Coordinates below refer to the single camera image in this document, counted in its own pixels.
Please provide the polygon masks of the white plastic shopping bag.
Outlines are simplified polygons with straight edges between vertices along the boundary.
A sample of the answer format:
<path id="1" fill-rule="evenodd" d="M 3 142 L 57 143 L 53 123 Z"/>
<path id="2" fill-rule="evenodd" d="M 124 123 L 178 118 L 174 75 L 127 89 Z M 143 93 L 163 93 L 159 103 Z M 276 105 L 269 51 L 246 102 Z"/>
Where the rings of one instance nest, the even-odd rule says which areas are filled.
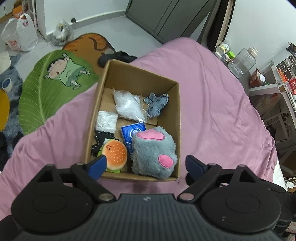
<path id="1" fill-rule="evenodd" d="M 1 39 L 14 51 L 29 52 L 38 43 L 31 17 L 24 13 L 20 18 L 9 19 L 1 32 Z"/>

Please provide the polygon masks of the grey pink plush paw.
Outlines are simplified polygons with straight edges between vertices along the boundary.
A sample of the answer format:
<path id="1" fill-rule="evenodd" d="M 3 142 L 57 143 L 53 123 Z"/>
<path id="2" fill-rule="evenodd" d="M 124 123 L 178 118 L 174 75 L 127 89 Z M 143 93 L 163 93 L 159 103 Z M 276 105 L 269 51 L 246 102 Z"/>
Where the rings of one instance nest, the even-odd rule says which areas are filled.
<path id="1" fill-rule="evenodd" d="M 176 144 L 164 128 L 157 126 L 133 135 L 134 174 L 165 180 L 173 173 L 177 161 Z"/>

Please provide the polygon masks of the white tissue wad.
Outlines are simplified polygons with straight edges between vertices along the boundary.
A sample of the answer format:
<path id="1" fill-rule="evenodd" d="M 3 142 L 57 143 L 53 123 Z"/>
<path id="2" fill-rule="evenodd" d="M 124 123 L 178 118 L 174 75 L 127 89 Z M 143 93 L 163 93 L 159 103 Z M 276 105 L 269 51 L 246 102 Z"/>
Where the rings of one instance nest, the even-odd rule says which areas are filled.
<path id="1" fill-rule="evenodd" d="M 95 130 L 106 133 L 115 133 L 118 114 L 107 111 L 99 111 L 95 123 Z"/>

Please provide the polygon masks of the black shoe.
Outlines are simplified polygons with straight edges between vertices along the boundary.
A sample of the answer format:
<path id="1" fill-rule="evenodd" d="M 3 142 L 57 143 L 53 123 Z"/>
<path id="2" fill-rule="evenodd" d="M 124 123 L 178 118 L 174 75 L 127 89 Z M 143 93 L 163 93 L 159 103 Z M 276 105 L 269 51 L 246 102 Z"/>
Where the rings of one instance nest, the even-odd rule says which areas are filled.
<path id="1" fill-rule="evenodd" d="M 136 56 L 131 56 L 126 52 L 119 51 L 113 54 L 102 54 L 98 59 L 98 66 L 104 68 L 109 60 L 119 60 L 124 63 L 131 63 L 137 59 Z"/>

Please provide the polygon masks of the open cardboard box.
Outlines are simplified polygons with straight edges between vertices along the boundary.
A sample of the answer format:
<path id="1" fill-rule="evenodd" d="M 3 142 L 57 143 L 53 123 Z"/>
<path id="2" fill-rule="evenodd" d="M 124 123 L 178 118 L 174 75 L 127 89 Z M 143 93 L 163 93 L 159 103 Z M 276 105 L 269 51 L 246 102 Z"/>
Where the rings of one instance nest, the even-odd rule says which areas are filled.
<path id="1" fill-rule="evenodd" d="M 115 111 L 114 90 L 129 91 L 134 95 L 140 96 L 141 99 L 149 96 L 151 93 L 155 93 L 157 96 L 163 93 L 169 95 L 169 102 L 162 110 L 161 115 L 148 120 L 145 126 L 148 129 L 155 126 L 164 128 L 174 139 L 176 154 L 179 156 L 181 148 L 179 84 L 130 64 L 111 60 L 104 68 L 101 81 L 95 88 L 82 160 L 85 163 L 89 163 L 94 159 L 91 154 L 91 148 L 95 143 L 94 131 L 97 113 L 100 110 Z"/>

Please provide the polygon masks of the blue tissue pack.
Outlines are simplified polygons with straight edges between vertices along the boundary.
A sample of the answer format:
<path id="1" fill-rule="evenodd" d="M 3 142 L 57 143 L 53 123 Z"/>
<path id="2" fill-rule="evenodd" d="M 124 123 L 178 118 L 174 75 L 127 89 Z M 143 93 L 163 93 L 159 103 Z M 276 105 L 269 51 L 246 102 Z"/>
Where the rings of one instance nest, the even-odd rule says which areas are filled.
<path id="1" fill-rule="evenodd" d="M 131 124 L 128 126 L 121 127 L 121 135 L 123 138 L 123 142 L 124 142 L 129 154 L 133 153 L 132 137 L 134 136 L 135 133 L 145 131 L 145 130 L 146 130 L 146 127 L 143 122 L 134 123 L 134 124 Z"/>

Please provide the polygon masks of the plush hamburger toy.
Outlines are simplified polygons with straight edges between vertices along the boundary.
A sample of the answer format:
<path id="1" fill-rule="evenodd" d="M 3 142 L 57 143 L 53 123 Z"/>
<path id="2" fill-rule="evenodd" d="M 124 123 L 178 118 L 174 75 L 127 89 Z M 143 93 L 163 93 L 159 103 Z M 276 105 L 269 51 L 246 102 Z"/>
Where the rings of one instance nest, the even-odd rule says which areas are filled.
<path id="1" fill-rule="evenodd" d="M 106 171 L 111 173 L 120 173 L 128 158 L 126 146 L 121 141 L 113 138 L 104 140 L 97 156 L 100 155 L 106 156 Z"/>

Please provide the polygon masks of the black lace patch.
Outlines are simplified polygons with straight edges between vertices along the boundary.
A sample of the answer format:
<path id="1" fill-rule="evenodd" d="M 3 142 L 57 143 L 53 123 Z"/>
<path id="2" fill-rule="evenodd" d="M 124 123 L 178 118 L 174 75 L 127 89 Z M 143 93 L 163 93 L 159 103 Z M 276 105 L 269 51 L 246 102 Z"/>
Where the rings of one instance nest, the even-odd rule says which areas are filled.
<path id="1" fill-rule="evenodd" d="M 100 131 L 95 131 L 94 139 L 96 141 L 96 144 L 94 144 L 91 148 L 91 155 L 93 157 L 97 157 L 101 153 L 101 148 L 104 145 L 105 140 L 119 140 L 115 138 L 113 133 L 107 133 L 107 132 L 100 132 Z"/>

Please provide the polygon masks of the clear plastic bag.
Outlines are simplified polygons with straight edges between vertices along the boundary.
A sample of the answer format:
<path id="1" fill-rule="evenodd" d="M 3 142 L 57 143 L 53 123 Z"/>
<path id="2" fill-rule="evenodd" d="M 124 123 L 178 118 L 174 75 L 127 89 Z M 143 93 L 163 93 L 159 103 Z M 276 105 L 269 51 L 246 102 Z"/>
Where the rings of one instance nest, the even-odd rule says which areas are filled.
<path id="1" fill-rule="evenodd" d="M 137 122 L 146 122 L 147 117 L 138 95 L 133 95 L 129 91 L 114 90 L 113 98 L 118 114 L 126 119 Z"/>

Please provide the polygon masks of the tape roll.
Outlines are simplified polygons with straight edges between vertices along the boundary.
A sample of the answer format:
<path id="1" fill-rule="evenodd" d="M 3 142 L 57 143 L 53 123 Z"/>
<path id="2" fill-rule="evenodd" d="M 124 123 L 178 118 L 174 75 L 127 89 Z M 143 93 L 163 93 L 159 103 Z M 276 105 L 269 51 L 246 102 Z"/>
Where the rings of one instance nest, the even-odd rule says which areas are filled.
<path id="1" fill-rule="evenodd" d="M 1 88 L 4 92 L 8 93 L 11 91 L 13 87 L 13 83 L 11 78 L 6 78 L 5 80 L 2 81 L 1 83 Z"/>

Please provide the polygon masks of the small grey trash bag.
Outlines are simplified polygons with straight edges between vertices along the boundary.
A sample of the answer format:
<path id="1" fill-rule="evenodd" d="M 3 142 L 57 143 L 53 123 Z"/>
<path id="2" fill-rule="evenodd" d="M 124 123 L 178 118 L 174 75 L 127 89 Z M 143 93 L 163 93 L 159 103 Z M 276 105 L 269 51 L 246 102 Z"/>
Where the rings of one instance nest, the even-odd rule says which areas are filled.
<path id="1" fill-rule="evenodd" d="M 74 38 L 72 27 L 65 21 L 60 21 L 52 33 L 51 42 L 54 46 L 64 46 Z"/>

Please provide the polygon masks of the denim fabric piece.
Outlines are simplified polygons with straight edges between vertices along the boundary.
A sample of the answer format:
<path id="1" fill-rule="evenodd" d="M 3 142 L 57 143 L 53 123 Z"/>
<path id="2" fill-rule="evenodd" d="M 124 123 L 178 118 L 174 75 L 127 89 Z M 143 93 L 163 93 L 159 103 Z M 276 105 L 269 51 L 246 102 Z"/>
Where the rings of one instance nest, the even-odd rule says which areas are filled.
<path id="1" fill-rule="evenodd" d="M 169 102 L 169 95 L 162 94 L 160 96 L 156 96 L 155 93 L 151 93 L 148 97 L 144 98 L 144 103 L 147 104 L 147 116 L 149 118 L 157 117 L 161 114 L 161 110 L 166 106 Z"/>

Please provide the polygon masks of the grey door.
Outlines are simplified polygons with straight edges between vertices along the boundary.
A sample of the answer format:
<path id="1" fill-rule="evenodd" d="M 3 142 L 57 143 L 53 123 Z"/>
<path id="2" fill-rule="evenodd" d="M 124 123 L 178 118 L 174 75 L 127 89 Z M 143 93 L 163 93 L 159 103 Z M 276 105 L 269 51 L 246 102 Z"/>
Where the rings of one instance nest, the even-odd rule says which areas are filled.
<path id="1" fill-rule="evenodd" d="M 132 0 L 125 16 L 161 43 L 189 37 L 217 1 Z"/>

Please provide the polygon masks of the orange cat rug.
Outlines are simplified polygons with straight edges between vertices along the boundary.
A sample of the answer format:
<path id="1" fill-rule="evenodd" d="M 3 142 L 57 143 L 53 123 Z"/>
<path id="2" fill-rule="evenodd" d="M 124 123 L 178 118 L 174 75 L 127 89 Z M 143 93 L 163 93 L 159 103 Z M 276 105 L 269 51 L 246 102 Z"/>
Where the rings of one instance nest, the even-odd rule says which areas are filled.
<path id="1" fill-rule="evenodd" d="M 89 62 L 98 76 L 103 73 L 103 68 L 98 65 L 98 59 L 102 54 L 115 53 L 115 49 L 110 42 L 97 33 L 80 35 L 75 40 L 67 43 L 63 50 L 73 52 L 77 57 Z"/>

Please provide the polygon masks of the round yellow table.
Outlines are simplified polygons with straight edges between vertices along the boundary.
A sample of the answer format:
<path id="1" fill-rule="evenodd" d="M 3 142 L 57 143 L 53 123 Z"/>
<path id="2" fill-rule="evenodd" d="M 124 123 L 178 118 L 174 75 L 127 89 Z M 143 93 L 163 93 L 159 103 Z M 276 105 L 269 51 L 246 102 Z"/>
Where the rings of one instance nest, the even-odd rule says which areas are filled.
<path id="1" fill-rule="evenodd" d="M 0 90 L 0 131 L 3 131 L 10 114 L 10 101 L 7 93 Z"/>

